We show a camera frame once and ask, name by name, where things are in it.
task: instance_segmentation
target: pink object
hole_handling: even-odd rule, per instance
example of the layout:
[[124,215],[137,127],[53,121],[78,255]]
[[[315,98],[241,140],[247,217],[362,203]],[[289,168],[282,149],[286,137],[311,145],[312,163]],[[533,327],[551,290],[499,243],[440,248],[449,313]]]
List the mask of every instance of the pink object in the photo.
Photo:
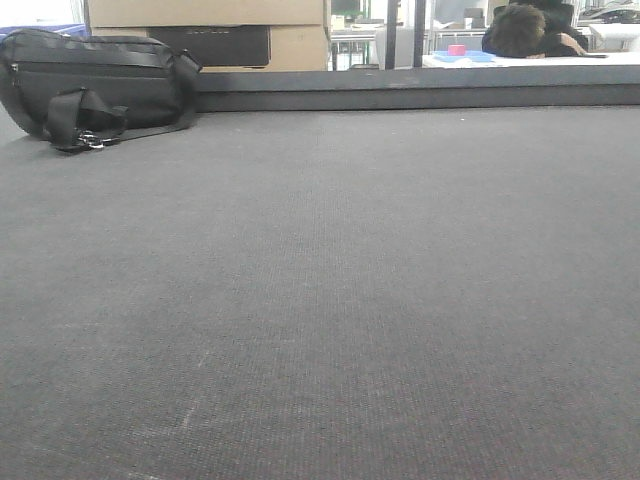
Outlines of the pink object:
[[461,57],[465,53],[467,53],[467,47],[465,47],[464,45],[449,45],[449,48],[447,49],[447,53],[449,55]]

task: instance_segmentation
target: zipper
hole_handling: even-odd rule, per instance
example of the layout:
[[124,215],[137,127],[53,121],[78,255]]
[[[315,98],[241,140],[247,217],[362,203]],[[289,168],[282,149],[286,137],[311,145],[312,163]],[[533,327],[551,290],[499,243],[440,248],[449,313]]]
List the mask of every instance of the zipper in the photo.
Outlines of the zipper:
[[13,77],[27,73],[88,75],[95,77],[166,78],[168,72],[162,67],[139,65],[113,65],[94,63],[53,64],[41,62],[12,63]]
[[18,86],[18,72],[20,71],[20,65],[18,65],[17,63],[12,63],[11,64],[11,71],[13,72],[13,75],[11,75],[11,85],[13,85],[14,87]]

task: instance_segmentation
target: black bag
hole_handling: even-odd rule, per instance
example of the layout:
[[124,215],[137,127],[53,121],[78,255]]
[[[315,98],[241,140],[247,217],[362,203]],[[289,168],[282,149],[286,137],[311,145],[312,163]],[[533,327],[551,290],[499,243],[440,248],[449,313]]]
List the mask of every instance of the black bag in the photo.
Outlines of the black bag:
[[0,43],[0,100],[25,132],[59,150],[103,148],[189,127],[200,69],[151,38],[26,28]]

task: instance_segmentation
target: person's hand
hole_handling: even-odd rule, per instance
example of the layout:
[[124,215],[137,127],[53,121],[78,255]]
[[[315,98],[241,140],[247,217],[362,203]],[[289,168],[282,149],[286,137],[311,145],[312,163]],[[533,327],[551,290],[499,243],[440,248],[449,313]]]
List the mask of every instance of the person's hand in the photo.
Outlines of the person's hand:
[[586,50],[580,46],[580,44],[573,38],[571,35],[567,35],[566,33],[560,34],[560,43],[562,45],[566,45],[567,47],[573,48],[578,55],[584,55]]

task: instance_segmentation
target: blue tray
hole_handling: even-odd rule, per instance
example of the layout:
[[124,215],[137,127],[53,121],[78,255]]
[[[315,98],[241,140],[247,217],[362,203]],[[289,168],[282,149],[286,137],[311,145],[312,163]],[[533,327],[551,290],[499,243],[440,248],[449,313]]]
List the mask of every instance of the blue tray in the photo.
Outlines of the blue tray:
[[464,55],[449,55],[448,52],[440,50],[433,52],[433,58],[441,62],[457,62],[463,58],[468,58],[474,62],[491,62],[493,61],[493,57],[495,57],[495,55],[480,50],[467,50],[467,53]]

